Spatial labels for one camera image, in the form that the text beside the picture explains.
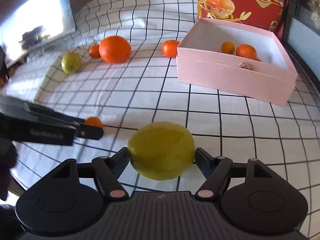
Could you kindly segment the small green guava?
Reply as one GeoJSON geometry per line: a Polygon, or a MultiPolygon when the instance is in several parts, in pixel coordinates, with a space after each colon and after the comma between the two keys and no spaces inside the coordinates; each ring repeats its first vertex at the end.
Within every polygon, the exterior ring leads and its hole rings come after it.
{"type": "Polygon", "coordinates": [[[65,54],[61,60],[61,67],[64,73],[73,74],[81,67],[81,57],[77,53],[65,54]]]}

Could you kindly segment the small mandarin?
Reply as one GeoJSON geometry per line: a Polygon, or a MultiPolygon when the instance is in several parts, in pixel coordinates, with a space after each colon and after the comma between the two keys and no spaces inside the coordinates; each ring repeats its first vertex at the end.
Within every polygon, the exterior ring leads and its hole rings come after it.
{"type": "Polygon", "coordinates": [[[99,45],[94,44],[90,46],[88,49],[88,54],[91,58],[99,58],[100,57],[99,45]]]}

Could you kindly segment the large orange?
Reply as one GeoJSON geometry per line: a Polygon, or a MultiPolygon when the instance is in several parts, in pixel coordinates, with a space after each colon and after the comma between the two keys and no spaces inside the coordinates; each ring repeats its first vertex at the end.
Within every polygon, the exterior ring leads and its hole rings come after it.
{"type": "Polygon", "coordinates": [[[107,63],[123,63],[131,54],[131,46],[121,36],[110,36],[100,42],[99,54],[107,63]]]}

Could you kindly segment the small yellow citrus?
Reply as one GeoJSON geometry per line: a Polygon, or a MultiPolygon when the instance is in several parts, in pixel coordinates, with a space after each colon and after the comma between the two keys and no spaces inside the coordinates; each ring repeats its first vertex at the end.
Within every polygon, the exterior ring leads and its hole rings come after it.
{"type": "Polygon", "coordinates": [[[233,55],[235,52],[235,45],[230,41],[223,42],[223,44],[221,44],[221,52],[233,55]]]}

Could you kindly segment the checked white tablecloth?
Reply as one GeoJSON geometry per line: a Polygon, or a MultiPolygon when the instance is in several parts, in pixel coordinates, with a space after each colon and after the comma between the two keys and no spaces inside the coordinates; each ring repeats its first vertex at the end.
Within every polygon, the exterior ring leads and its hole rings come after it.
{"type": "Polygon", "coordinates": [[[286,179],[309,205],[301,232],[319,239],[319,94],[302,70],[285,106],[221,90],[180,83],[176,61],[161,53],[168,39],[181,40],[196,21],[196,0],[93,0],[75,16],[76,33],[32,53],[2,90],[61,113],[104,123],[98,140],[72,146],[17,144],[14,178],[31,187],[66,159],[90,162],[127,145],[135,130],[171,121],[192,133],[197,147],[235,162],[258,158],[286,179]],[[129,42],[123,63],[91,58],[90,46],[110,36],[129,42]],[[81,67],[66,74],[65,54],[81,67]]]}

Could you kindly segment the black monitor on left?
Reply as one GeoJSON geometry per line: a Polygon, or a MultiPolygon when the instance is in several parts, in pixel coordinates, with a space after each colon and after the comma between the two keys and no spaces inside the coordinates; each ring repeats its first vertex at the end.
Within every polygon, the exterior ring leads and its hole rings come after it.
{"type": "Polygon", "coordinates": [[[1,48],[8,66],[75,30],[70,0],[1,0],[1,48]]]}

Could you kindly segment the pink gift box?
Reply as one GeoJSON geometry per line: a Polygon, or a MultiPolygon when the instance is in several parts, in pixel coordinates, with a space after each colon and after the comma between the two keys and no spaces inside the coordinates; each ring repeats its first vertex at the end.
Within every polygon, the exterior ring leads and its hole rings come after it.
{"type": "Polygon", "coordinates": [[[178,81],[283,106],[297,71],[274,33],[241,23],[200,18],[177,48],[178,81]],[[252,45],[258,60],[221,52],[221,44],[252,45]]]}

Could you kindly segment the black framed screen on right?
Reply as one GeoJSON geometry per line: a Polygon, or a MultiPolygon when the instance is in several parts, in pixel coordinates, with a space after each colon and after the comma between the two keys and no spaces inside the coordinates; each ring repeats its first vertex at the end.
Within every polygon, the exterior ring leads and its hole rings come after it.
{"type": "Polygon", "coordinates": [[[289,0],[284,40],[319,86],[319,0],[289,0]]]}

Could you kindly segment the red snack bag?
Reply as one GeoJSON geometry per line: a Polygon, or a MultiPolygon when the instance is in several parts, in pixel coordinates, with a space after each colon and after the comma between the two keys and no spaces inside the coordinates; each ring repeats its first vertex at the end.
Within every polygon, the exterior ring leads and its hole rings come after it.
{"type": "Polygon", "coordinates": [[[197,16],[265,29],[281,39],[288,5],[289,0],[197,0],[197,16]]]}

